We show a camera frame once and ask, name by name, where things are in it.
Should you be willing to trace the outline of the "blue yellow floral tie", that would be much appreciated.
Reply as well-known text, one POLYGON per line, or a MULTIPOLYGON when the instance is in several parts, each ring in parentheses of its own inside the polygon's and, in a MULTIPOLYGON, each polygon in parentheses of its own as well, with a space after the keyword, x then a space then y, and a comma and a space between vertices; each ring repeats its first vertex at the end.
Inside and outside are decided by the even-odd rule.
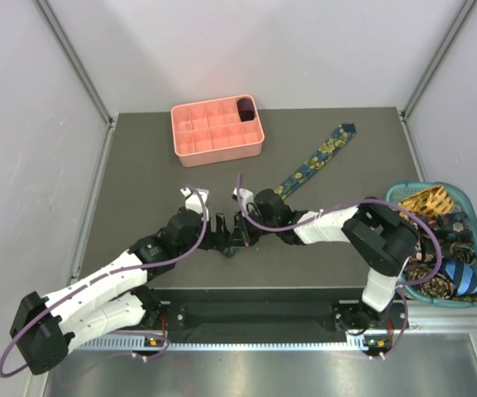
POLYGON ((345 146, 357 131, 354 123, 340 124, 327 139, 288 178, 275 187, 283 201, 309 181, 345 146))

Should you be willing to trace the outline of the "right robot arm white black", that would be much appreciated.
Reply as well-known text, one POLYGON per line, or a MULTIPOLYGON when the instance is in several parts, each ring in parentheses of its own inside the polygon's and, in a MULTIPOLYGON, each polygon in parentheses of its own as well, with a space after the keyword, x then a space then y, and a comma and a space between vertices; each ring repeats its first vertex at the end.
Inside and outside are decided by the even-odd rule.
POLYGON ((295 246, 350 243, 369 266, 360 299, 361 321, 376 328, 389 318, 398 280, 420 234, 384 201, 367 198, 327 213, 292 210, 272 189, 253 194, 236 188, 232 197, 240 207, 233 236, 244 246, 253 245, 266 234, 295 246))

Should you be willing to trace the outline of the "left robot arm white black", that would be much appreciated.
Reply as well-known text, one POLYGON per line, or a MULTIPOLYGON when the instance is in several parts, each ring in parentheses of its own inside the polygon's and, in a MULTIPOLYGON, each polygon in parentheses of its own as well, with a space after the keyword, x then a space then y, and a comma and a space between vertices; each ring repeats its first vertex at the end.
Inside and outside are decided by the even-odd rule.
POLYGON ((152 328, 160 304, 147 283, 197 249, 225 251, 231 234, 223 214, 182 207, 158 232, 137 240, 108 265, 73 285, 21 299, 10 336, 33 375, 58 366, 84 343, 120 328, 152 328))

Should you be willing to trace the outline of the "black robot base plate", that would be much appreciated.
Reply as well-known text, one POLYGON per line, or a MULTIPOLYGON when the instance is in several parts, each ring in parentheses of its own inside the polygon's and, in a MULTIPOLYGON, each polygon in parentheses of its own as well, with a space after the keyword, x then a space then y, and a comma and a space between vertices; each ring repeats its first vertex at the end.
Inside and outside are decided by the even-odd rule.
POLYGON ((376 312, 361 288, 150 289, 175 341, 271 339, 276 333, 320 339, 350 329, 400 328, 400 304, 376 312))

